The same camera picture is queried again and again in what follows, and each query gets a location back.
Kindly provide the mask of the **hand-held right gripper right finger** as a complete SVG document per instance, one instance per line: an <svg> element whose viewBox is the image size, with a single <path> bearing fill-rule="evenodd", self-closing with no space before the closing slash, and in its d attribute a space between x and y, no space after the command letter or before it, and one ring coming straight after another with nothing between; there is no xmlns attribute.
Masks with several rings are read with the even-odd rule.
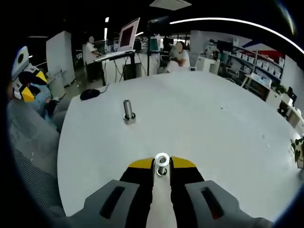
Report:
<svg viewBox="0 0 304 228"><path fill-rule="evenodd" d="M236 197L204 180L194 163L170 158L171 202L179 228L271 228L273 222L241 210Z"/></svg>

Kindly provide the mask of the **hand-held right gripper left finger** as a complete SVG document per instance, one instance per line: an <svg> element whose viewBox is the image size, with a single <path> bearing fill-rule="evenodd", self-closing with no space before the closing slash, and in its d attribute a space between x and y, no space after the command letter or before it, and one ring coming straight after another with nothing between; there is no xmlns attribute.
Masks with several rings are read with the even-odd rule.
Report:
<svg viewBox="0 0 304 228"><path fill-rule="evenodd" d="M61 228L144 228L152 203L154 158L134 161L121 176L88 196Z"/></svg>

